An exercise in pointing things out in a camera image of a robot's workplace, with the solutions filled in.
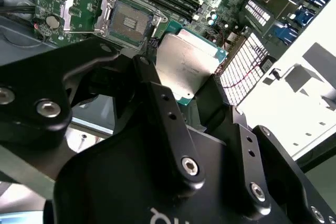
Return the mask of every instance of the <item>red wire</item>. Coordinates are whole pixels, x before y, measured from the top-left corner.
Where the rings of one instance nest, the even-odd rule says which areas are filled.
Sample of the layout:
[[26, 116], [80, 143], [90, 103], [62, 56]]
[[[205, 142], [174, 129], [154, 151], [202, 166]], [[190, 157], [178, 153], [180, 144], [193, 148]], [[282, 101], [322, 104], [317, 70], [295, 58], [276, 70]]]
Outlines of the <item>red wire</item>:
[[247, 72], [247, 74], [240, 80], [238, 81], [236, 84], [233, 84], [232, 86], [230, 87], [223, 87], [223, 89], [230, 89], [230, 88], [233, 88], [235, 86], [237, 86], [238, 84], [240, 84], [242, 81], [244, 81], [246, 79], [246, 77], [253, 71], [255, 70], [256, 67], [259, 67], [259, 65], [255, 65], [250, 71]]

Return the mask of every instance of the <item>motherboard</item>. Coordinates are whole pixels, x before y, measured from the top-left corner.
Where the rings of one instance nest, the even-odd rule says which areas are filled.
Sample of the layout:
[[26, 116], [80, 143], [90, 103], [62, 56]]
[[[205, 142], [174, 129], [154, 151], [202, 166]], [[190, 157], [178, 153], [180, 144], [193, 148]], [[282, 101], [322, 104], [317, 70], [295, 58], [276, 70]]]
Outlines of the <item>motherboard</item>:
[[37, 0], [35, 19], [57, 46], [103, 37], [139, 50], [177, 22], [217, 47], [239, 27], [245, 0]]
[[225, 61], [246, 0], [37, 0], [39, 32], [57, 46], [92, 36], [142, 54], [155, 47], [161, 83], [188, 105]]

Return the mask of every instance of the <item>screw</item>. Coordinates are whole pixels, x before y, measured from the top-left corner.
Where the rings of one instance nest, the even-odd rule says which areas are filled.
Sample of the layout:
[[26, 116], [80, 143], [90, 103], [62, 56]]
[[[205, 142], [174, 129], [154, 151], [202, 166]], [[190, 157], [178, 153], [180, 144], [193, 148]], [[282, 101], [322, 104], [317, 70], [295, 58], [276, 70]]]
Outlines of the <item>screw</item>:
[[251, 183], [250, 184], [251, 191], [253, 195], [261, 202], [264, 202], [266, 200], [264, 191], [261, 189], [260, 186], [258, 186], [256, 183]]
[[320, 222], [320, 223], [324, 223], [324, 217], [322, 216], [322, 214], [320, 213], [319, 210], [317, 210], [315, 207], [311, 206], [310, 207], [313, 215], [315, 216], [315, 218]]
[[262, 129], [262, 131], [263, 131], [266, 135], [268, 135], [268, 136], [271, 135], [271, 133], [269, 132], [269, 130], [268, 130], [267, 128], [265, 128], [265, 127], [261, 127], [261, 129]]
[[336, 224], [336, 221], [331, 216], [329, 216], [329, 221], [330, 221], [331, 224]]
[[184, 157], [182, 159], [182, 166], [185, 169], [185, 171], [191, 175], [191, 176], [196, 176], [198, 173], [198, 166], [195, 161], [193, 161], [189, 157]]
[[15, 99], [14, 93], [7, 88], [0, 88], [0, 104], [6, 105], [13, 102]]
[[240, 108], [236, 107], [236, 111], [238, 112], [239, 115], [243, 115], [244, 113], [241, 111]]
[[141, 60], [143, 63], [145, 63], [146, 65], [149, 65], [149, 64], [150, 64], [150, 62], [149, 62], [145, 57], [143, 57], [143, 56], [140, 57], [140, 60]]
[[54, 118], [59, 115], [61, 108], [58, 104], [51, 101], [41, 101], [36, 107], [37, 113], [46, 118]]
[[100, 44], [101, 49], [103, 49], [106, 52], [112, 52], [111, 48], [109, 48], [107, 45], [105, 45], [104, 43]]

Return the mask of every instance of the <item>cpu socket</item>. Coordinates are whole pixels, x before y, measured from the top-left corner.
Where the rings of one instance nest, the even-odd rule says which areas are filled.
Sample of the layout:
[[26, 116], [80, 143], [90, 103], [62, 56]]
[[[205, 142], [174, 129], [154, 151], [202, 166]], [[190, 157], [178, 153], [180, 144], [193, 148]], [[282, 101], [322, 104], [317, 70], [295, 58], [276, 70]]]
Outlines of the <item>cpu socket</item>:
[[159, 23], [167, 20], [160, 10], [141, 0], [102, 0], [94, 30], [118, 45], [140, 50]]

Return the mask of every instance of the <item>black metal bracket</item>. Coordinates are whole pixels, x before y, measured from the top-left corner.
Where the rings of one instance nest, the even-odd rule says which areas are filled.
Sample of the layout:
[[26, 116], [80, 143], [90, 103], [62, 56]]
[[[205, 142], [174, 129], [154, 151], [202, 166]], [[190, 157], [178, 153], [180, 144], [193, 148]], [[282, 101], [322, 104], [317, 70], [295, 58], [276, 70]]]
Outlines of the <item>black metal bracket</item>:
[[239, 202], [243, 203], [243, 206], [237, 206], [238, 211], [253, 220], [268, 215], [271, 203], [258, 141], [255, 134], [247, 129], [243, 112], [238, 107], [230, 106], [222, 124], [207, 133], [224, 141], [234, 158], [232, 182]]
[[138, 92], [149, 122], [163, 142], [174, 188], [180, 196], [190, 196], [203, 186], [205, 172], [174, 95], [170, 88], [161, 85], [152, 61], [136, 56], [133, 64], [140, 82]]
[[289, 156], [272, 132], [257, 126], [267, 184], [275, 201], [283, 207], [293, 223], [328, 223], [336, 216], [322, 199], [297, 163]]
[[82, 77], [118, 54], [93, 39], [1, 66], [0, 88], [7, 92], [5, 98], [13, 99], [0, 105], [0, 142], [46, 149], [58, 146], [71, 121], [70, 104]]
[[[188, 216], [192, 212], [205, 220], [201, 223], [213, 219], [208, 222], [221, 223], [231, 218], [245, 223], [247, 220], [241, 215], [260, 222], [289, 222], [278, 206], [293, 223], [327, 223], [336, 219], [273, 134], [262, 126], [251, 132], [243, 112], [226, 104], [225, 93], [215, 77], [196, 94], [201, 121], [209, 136], [187, 128], [172, 91], [161, 85], [149, 55], [133, 59], [118, 55], [106, 42], [92, 39], [5, 65], [0, 70], [0, 170], [50, 199], [56, 177], [66, 162], [57, 190], [59, 215], [64, 223], [69, 216], [64, 203], [82, 204], [76, 208], [72, 218], [75, 221], [70, 223], [79, 223], [77, 216], [82, 223], [105, 223], [95, 219], [101, 213], [106, 217], [110, 210], [97, 206], [97, 202], [104, 204], [99, 199], [119, 207], [119, 200], [129, 202], [129, 198], [123, 198], [128, 193], [140, 199], [137, 206], [145, 201], [143, 208], [137, 208], [140, 215], [143, 209], [160, 207], [165, 214], [183, 214], [185, 220], [192, 218]], [[13, 72], [20, 72], [24, 78], [13, 76]], [[67, 148], [63, 136], [71, 119], [71, 106], [102, 93], [116, 99], [119, 134], [68, 162], [74, 153]], [[46, 105], [41, 111], [41, 102], [57, 106]], [[122, 166], [116, 164], [119, 160], [123, 160]], [[156, 187], [153, 177], [164, 185], [164, 190]], [[141, 186], [134, 185], [137, 179], [143, 183]], [[104, 186], [106, 193], [95, 185]], [[115, 185], [127, 190], [120, 192]], [[90, 204], [83, 203], [83, 191]], [[199, 206], [207, 207], [204, 199], [211, 201], [206, 216], [193, 212]], [[224, 207], [227, 202], [236, 207], [234, 213]], [[157, 218], [170, 221], [165, 214], [156, 212]], [[127, 215], [128, 212], [118, 212], [116, 223], [134, 223], [134, 219], [118, 219]], [[148, 223], [150, 218], [153, 217], [145, 216], [141, 221]], [[178, 222], [178, 217], [171, 218]]]

